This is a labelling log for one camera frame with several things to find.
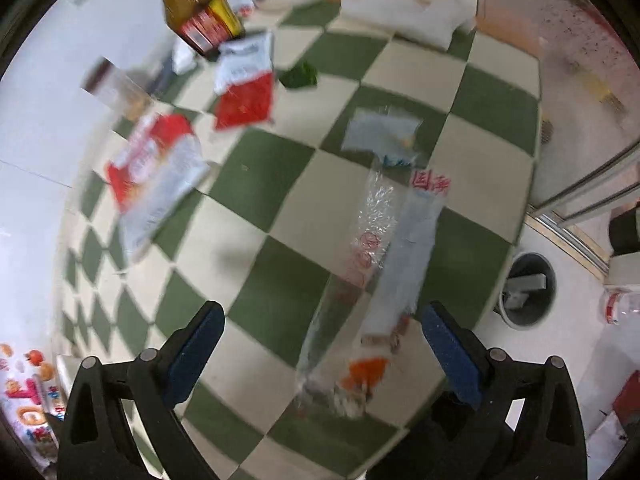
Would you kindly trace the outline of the clear long plastic wrapper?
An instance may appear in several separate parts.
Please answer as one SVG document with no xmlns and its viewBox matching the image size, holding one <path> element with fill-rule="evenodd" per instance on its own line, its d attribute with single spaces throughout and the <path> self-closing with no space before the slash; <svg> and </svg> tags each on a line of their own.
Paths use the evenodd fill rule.
<svg viewBox="0 0 640 480">
<path fill-rule="evenodd" d="M 373 163 L 355 217 L 309 324 L 296 364 L 296 401 L 341 417 L 363 416 L 382 382 L 396 337 L 367 328 L 370 301 L 405 200 L 404 187 Z"/>
</svg>

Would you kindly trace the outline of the white round trash bin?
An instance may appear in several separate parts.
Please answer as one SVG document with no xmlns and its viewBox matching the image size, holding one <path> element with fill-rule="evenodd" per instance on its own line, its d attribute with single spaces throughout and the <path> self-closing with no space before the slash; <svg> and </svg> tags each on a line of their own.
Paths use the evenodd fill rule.
<svg viewBox="0 0 640 480">
<path fill-rule="evenodd" d="M 519 252 L 512 260 L 494 310 L 514 330 L 529 330 L 550 313 L 558 280 L 539 252 Z"/>
</svg>

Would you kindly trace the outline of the black trash bin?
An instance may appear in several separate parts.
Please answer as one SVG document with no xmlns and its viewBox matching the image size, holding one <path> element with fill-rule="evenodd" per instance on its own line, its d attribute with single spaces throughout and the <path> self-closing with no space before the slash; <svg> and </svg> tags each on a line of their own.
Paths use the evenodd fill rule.
<svg viewBox="0 0 640 480">
<path fill-rule="evenodd" d="M 639 205 L 626 210 L 610 221 L 608 238 L 614 256 L 629 255 L 639 251 Z"/>
</svg>

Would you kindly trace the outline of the colourful printed bag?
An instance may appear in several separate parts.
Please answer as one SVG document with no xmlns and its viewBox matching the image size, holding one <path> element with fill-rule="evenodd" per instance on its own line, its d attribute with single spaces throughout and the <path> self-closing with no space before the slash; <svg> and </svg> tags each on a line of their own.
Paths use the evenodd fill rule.
<svg viewBox="0 0 640 480">
<path fill-rule="evenodd" d="M 58 461 L 58 440 L 47 414 L 62 422 L 66 412 L 53 363 L 39 349 L 1 344 L 1 414 L 36 471 Z"/>
</svg>

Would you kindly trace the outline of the white paper bag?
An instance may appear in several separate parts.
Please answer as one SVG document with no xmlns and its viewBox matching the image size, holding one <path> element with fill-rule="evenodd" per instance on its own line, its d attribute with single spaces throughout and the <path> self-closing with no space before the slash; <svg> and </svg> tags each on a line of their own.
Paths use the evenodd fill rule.
<svg viewBox="0 0 640 480">
<path fill-rule="evenodd" d="M 628 438 L 614 411 L 609 412 L 586 442 L 589 480 L 600 479 L 610 468 Z"/>
</svg>

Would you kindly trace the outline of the white carton in bin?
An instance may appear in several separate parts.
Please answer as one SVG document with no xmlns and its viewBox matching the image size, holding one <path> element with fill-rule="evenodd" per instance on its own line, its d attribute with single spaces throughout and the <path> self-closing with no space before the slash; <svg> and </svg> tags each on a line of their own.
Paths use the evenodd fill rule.
<svg viewBox="0 0 640 480">
<path fill-rule="evenodd" d="M 540 292 L 546 288 L 547 277 L 542 273 L 509 278 L 502 291 L 503 307 L 506 310 L 520 310 L 531 292 Z"/>
</svg>

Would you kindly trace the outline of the clear plastic water bottle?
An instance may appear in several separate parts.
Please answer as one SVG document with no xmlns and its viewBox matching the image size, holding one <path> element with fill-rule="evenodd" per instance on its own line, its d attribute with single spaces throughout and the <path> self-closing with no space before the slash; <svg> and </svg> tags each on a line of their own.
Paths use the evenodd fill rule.
<svg viewBox="0 0 640 480">
<path fill-rule="evenodd" d="M 639 313 L 640 292 L 626 288 L 607 289 L 601 301 L 605 321 L 620 325 Z"/>
</svg>

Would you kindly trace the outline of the large red white bag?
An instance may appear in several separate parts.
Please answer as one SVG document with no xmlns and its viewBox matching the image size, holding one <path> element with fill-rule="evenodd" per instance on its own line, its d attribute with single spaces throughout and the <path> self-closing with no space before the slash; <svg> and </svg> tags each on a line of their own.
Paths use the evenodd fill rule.
<svg viewBox="0 0 640 480">
<path fill-rule="evenodd" d="M 148 113 L 105 167 L 119 212 L 120 247 L 137 263 L 158 229 L 209 172 L 186 116 Z"/>
</svg>

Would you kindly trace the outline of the pale blue plastic wrapper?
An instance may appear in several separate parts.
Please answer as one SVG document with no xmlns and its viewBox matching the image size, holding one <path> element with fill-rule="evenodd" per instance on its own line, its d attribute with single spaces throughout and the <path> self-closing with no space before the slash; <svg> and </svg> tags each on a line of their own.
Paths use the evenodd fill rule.
<svg viewBox="0 0 640 480">
<path fill-rule="evenodd" d="M 364 282 L 373 286 L 357 344 L 393 347 L 399 325 L 413 315 L 435 246 L 437 222 L 450 179 L 426 166 L 416 145 L 422 120 L 397 107 L 358 107 L 341 150 L 371 154 L 373 164 L 358 214 L 359 263 L 369 263 Z"/>
</svg>

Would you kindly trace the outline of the green white checkered tablecloth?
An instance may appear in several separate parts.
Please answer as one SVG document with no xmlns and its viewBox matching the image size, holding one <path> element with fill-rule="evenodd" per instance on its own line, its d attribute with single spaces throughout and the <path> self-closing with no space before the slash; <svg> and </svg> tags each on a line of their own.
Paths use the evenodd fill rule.
<svg viewBox="0 0 640 480">
<path fill-rule="evenodd" d="M 539 64 L 486 27 L 428 50 L 346 21 L 333 2 L 255 14 L 274 62 L 304 60 L 311 89 L 279 89 L 270 122 L 213 129 L 214 66 L 171 81 L 160 113 L 189 119 L 212 174 L 178 207 L 136 265 L 122 258 L 104 167 L 130 136 L 99 128 L 68 218 L 55 338 L 65 351 L 130 359 L 186 325 L 207 299 L 228 315 L 200 383 L 178 415 L 224 479 L 355 477 L 407 432 L 442 381 L 410 324 L 366 414 L 300 412 L 295 365 L 322 295 L 354 272 L 346 249 L 372 158 L 342 149 L 360 107 L 415 114 L 416 148 L 451 188 L 421 299 L 473 326 L 523 223 L 538 144 Z"/>
</svg>

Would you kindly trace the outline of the small glass jar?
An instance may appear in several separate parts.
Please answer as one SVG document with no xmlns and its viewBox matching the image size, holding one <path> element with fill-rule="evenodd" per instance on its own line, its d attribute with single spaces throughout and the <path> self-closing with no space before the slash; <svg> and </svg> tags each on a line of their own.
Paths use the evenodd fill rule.
<svg viewBox="0 0 640 480">
<path fill-rule="evenodd" d="M 151 104 L 149 93 L 107 58 L 93 66 L 81 88 L 130 122 L 137 122 Z"/>
</svg>

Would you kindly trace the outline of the orange cloth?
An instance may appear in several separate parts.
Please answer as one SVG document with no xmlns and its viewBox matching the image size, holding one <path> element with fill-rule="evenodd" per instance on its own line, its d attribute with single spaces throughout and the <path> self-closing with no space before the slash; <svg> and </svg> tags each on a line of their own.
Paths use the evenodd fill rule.
<svg viewBox="0 0 640 480">
<path fill-rule="evenodd" d="M 540 58 L 537 25 L 492 0 L 478 0 L 476 28 L 495 40 L 510 44 L 534 58 Z"/>
</svg>

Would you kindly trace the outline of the red white snack packet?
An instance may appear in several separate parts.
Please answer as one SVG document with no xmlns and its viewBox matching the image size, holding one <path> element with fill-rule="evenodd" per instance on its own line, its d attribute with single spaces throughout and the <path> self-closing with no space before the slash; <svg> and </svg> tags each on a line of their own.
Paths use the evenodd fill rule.
<svg viewBox="0 0 640 480">
<path fill-rule="evenodd" d="M 260 30 L 220 46 L 215 72 L 216 131 L 266 122 L 274 88 L 273 33 Z"/>
</svg>

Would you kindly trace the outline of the green vegetable scrap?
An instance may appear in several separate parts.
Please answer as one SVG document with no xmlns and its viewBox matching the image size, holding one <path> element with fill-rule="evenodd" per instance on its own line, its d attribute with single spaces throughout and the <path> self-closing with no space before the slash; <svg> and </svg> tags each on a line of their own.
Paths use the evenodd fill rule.
<svg viewBox="0 0 640 480">
<path fill-rule="evenodd" d="M 318 84 L 318 70 L 307 61 L 299 61 L 279 74 L 280 84 L 290 90 L 314 88 Z"/>
</svg>

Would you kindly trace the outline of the brown sauce bottle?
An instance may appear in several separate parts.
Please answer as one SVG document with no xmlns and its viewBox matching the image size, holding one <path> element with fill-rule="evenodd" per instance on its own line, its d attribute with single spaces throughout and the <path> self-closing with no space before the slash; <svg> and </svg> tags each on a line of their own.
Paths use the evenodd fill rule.
<svg viewBox="0 0 640 480">
<path fill-rule="evenodd" d="M 203 58 L 216 58 L 227 41 L 244 36 L 228 0 L 162 0 L 167 26 Z"/>
</svg>

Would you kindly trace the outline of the sliding glass door frame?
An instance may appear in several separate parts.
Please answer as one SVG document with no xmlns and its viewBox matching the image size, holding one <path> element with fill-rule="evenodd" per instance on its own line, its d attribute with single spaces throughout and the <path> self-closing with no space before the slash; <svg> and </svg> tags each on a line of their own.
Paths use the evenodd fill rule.
<svg viewBox="0 0 640 480">
<path fill-rule="evenodd" d="M 562 192 L 552 196 L 539 206 L 535 206 L 529 214 L 533 218 L 540 218 L 545 214 L 555 210 L 556 206 L 576 200 L 576 198 L 598 188 L 601 184 L 612 180 L 618 176 L 623 170 L 634 166 L 639 161 L 639 141 L 631 143 L 623 151 L 610 158 L 605 164 L 590 172 L 585 177 L 575 182 Z M 639 197 L 639 182 L 626 186 L 616 193 L 606 196 L 581 210 L 562 217 L 558 221 L 561 228 L 572 226 L 591 218 L 600 216 L 607 211 L 611 211 L 618 206 L 636 200 Z"/>
</svg>

